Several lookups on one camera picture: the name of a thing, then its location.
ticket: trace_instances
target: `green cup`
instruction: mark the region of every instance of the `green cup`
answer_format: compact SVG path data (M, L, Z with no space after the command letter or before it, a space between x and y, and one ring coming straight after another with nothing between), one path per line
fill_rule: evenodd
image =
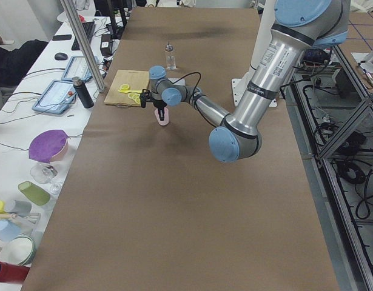
M43 206L50 200L50 194L39 186L26 181L18 185L20 192L24 194L32 203L38 206Z

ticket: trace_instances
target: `metal pole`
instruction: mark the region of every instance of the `metal pole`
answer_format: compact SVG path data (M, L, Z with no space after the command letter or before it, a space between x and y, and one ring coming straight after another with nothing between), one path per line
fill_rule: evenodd
M72 0L61 0L61 4L64 7L67 19L69 20L70 26L73 30L73 34L78 41L79 48L84 55L90 72L92 73L92 78L95 80L96 86L101 93L104 91L106 85L102 79L102 76L100 75L95 56L93 55L84 28L79 20L76 7L74 6Z

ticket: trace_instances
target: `black thermos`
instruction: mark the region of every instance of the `black thermos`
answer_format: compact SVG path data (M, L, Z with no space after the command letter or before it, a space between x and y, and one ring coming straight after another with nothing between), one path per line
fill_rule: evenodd
M89 95L87 86L85 86L85 83L81 81L79 77L73 77L73 87L76 90L76 93L78 95L78 98L81 100L83 106L85 108L91 108L94 103L92 101L92 98Z

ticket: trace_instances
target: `blue joint cap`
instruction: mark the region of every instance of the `blue joint cap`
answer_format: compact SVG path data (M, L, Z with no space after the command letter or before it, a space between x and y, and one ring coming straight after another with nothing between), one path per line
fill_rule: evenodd
M149 76L151 80L158 80L166 77L166 70L161 65L155 65L150 68Z
M181 92L176 88L167 88L162 92L162 100L168 106L176 106L181 103L182 95Z
M239 158L239 143L226 127L219 126L209 135L209 147L213 156L221 162L234 162Z
M277 0L275 19L287 27L299 27L316 20L332 0Z
M342 44L345 42L348 36L348 31L340 33L334 36L328 36L327 38L320 38L316 40L313 44L313 47L318 49L326 49L327 47L331 47L332 45Z

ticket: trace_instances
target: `keyboard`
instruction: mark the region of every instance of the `keyboard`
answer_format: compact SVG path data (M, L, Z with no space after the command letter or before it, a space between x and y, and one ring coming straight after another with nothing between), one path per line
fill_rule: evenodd
M82 24L82 27L84 27L85 34L90 43L90 41L92 40L92 36L95 32L95 22L94 21L84 22ZM75 38L75 41L73 41L72 50L79 50L79 44L76 38Z

